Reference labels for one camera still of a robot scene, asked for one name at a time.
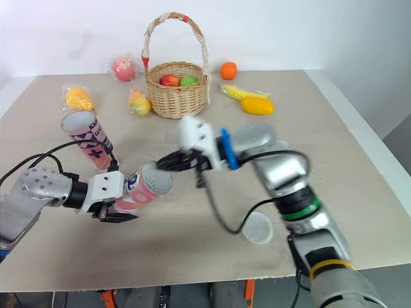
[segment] white can lid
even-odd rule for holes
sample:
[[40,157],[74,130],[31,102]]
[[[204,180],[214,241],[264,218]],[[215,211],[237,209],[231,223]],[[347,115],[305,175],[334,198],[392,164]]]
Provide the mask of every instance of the white can lid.
[[254,244],[267,244],[278,235],[278,219],[273,213],[255,210],[247,219],[242,232]]

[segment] green apple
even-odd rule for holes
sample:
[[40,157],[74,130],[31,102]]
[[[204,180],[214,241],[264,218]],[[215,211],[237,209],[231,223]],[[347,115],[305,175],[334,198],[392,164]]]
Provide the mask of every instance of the green apple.
[[180,87],[185,87],[187,85],[192,85],[193,83],[198,82],[198,78],[192,76],[186,76],[180,81]]

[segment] basket handle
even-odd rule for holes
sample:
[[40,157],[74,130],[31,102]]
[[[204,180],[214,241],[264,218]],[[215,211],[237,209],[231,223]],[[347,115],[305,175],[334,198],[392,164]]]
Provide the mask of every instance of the basket handle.
[[150,37],[154,31],[154,28],[157,27],[159,24],[163,23],[164,21],[166,21],[167,19],[178,19],[180,21],[184,21],[188,23],[191,26],[191,29],[193,30],[197,40],[201,44],[201,52],[202,52],[202,57],[203,57],[203,69],[204,69],[204,74],[207,75],[208,52],[207,52],[207,47],[205,45],[206,41],[204,40],[203,33],[201,32],[200,28],[191,18],[181,13],[177,13],[177,12],[164,13],[160,17],[156,18],[151,24],[148,25],[147,31],[144,34],[144,48],[141,51],[141,60],[143,61],[145,72],[148,73],[148,61],[150,58],[150,50],[148,49],[148,45],[150,43]]

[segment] yellow ring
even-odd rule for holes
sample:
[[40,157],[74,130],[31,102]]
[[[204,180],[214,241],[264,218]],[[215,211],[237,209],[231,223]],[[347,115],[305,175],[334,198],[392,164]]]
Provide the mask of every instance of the yellow ring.
[[354,268],[354,266],[346,260],[340,260],[340,259],[325,260],[325,261],[321,261],[317,263],[316,265],[312,267],[310,271],[310,278],[313,279],[314,273],[320,268],[323,268],[324,266],[328,266],[328,265],[333,265],[333,264],[341,264],[341,265],[347,266],[348,268]]

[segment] plastic bag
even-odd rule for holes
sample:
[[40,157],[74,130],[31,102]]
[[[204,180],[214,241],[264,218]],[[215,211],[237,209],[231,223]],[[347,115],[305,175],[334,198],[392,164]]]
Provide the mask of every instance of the plastic bag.
[[143,91],[138,88],[131,88],[128,96],[128,108],[132,114],[145,116],[150,111],[150,102]]
[[63,85],[62,101],[63,110],[71,109],[96,111],[89,94],[89,89],[82,85]]
[[235,85],[228,85],[226,83],[221,84],[221,91],[224,94],[238,101],[241,101],[246,96],[252,96],[255,98],[263,98],[263,99],[270,99],[270,96],[271,96],[271,93],[262,93],[260,91],[249,92],[239,87],[236,87]]
[[119,81],[132,81],[137,76],[137,66],[129,56],[119,56],[105,70]]

